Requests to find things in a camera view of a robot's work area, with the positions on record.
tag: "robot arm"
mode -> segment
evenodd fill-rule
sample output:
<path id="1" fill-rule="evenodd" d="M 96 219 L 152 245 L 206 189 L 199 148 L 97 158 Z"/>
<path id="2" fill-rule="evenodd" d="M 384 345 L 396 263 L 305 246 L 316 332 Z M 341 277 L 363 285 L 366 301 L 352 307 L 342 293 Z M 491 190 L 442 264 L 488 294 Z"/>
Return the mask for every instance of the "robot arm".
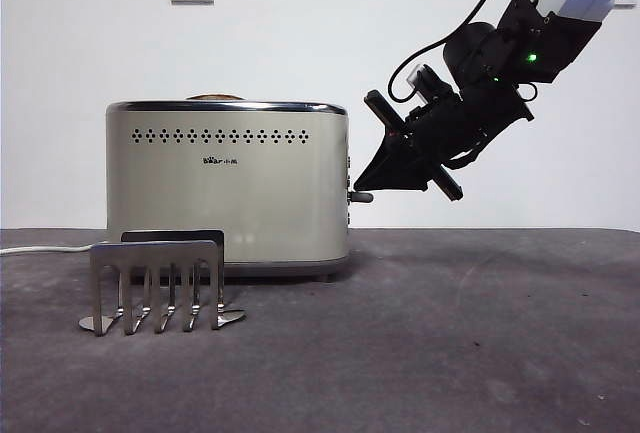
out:
<path id="1" fill-rule="evenodd" d="M 462 189 L 447 169 L 463 168 L 518 119 L 533 120 L 519 86 L 551 83 L 589 43 L 613 0 L 511 0 L 498 26 L 466 23 L 444 47 L 459 92 L 427 65 L 408 82 L 423 100 L 403 120 L 377 90 L 365 103 L 385 138 L 355 183 L 357 191 L 426 190 L 433 180 L 451 199 Z"/>

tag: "metal toast rack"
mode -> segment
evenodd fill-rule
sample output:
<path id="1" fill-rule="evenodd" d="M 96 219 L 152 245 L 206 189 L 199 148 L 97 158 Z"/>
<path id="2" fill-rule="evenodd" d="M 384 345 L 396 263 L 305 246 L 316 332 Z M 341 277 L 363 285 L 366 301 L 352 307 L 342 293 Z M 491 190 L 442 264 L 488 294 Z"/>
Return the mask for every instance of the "metal toast rack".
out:
<path id="1" fill-rule="evenodd" d="M 177 279 L 180 280 L 182 331 L 193 330 L 200 310 L 200 283 L 205 267 L 209 270 L 211 329 L 244 318 L 242 310 L 225 310 L 224 247 L 212 240 L 148 241 L 100 243 L 91 247 L 92 316 L 80 320 L 80 327 L 103 336 L 122 319 L 124 333 L 135 334 L 147 317 L 155 333 L 163 333 L 175 316 Z M 103 272 L 111 268 L 118 275 L 118 300 L 111 316 L 103 315 Z M 168 268 L 167 286 L 161 285 L 161 268 Z M 134 315 L 132 277 L 144 272 L 142 309 Z"/>

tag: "power cord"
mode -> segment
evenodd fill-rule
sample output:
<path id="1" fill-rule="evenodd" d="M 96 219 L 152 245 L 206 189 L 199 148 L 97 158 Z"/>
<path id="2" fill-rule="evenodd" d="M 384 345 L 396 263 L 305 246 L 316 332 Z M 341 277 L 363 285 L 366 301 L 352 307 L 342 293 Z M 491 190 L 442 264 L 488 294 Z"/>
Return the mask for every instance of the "power cord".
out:
<path id="1" fill-rule="evenodd" d="M 23 253 L 82 253 L 89 251 L 93 245 L 85 246 L 21 246 L 0 250 L 0 256 L 19 255 Z"/>
<path id="2" fill-rule="evenodd" d="M 478 4 L 475 6 L 475 8 L 471 11 L 471 13 L 469 14 L 469 16 L 467 16 L 467 18 L 465 18 L 465 20 L 462 22 L 462 24 L 460 24 L 460 26 L 458 26 L 454 31 L 452 31 L 451 33 L 449 33 L 447 36 L 445 36 L 444 38 L 442 38 L 441 40 L 436 41 L 435 43 L 432 43 L 429 46 L 425 46 L 424 48 L 422 48 L 421 50 L 416 51 L 415 53 L 413 53 L 411 56 L 409 56 L 406 60 L 404 60 L 402 63 L 400 63 L 400 66 L 398 66 L 398 68 L 396 68 L 396 71 L 393 72 L 393 74 L 391 75 L 391 78 L 389 78 L 389 83 L 387 84 L 387 92 L 389 93 L 389 98 L 391 98 L 393 101 L 395 101 L 396 103 L 406 103 L 407 101 L 411 100 L 416 93 L 418 92 L 417 88 L 414 88 L 413 91 L 411 92 L 411 94 L 409 96 L 407 96 L 406 98 L 398 98 L 394 93 L 393 93 L 393 84 L 396 81 L 396 78 L 398 77 L 398 75 L 400 74 L 400 72 L 409 64 L 411 63 L 413 60 L 415 60 L 416 58 L 418 58 L 419 56 L 424 55 L 425 53 L 427 53 L 428 51 L 431 51 L 435 48 L 438 48 L 439 46 L 444 45 L 447 41 L 449 41 L 451 38 L 453 38 L 453 36 L 462 28 L 464 28 L 465 26 L 467 26 L 469 23 L 471 23 L 471 20 L 473 20 L 475 18 L 475 16 L 478 14 L 478 12 L 480 11 L 480 9 L 484 6 L 484 4 L 487 2 L 487 0 L 480 0 L 478 2 Z"/>

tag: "white wall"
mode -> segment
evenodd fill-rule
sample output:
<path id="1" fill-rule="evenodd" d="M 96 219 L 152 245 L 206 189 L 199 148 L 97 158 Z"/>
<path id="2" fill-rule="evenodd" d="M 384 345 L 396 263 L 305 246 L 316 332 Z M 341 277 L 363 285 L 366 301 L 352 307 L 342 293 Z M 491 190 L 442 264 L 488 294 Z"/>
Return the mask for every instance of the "white wall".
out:
<path id="1" fill-rule="evenodd" d="M 355 178 L 382 134 L 365 93 L 476 1 L 2 0 L 3 226 L 104 227 L 104 110 L 118 100 L 225 92 L 340 104 Z M 480 17 L 495 22 L 507 1 Z M 353 206 L 353 224 L 640 230 L 639 33 L 638 11 L 614 12 L 541 88 L 536 121 L 455 174 L 462 202 L 436 188 L 379 193 Z M 440 53 L 427 59 L 445 73 Z"/>

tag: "gray carpet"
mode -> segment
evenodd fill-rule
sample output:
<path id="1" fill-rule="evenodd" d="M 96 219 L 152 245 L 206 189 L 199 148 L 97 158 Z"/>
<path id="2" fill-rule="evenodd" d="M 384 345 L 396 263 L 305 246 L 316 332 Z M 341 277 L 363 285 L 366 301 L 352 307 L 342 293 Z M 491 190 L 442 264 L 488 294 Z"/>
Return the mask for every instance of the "gray carpet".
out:
<path id="1" fill-rule="evenodd" d="M 2 245 L 102 238 L 5 230 Z M 248 318 L 228 329 L 131 337 L 78 328 L 87 254 L 3 259 L 3 431 L 640 431 L 640 235 L 350 242 L 331 283 L 235 280 L 227 298 Z"/>

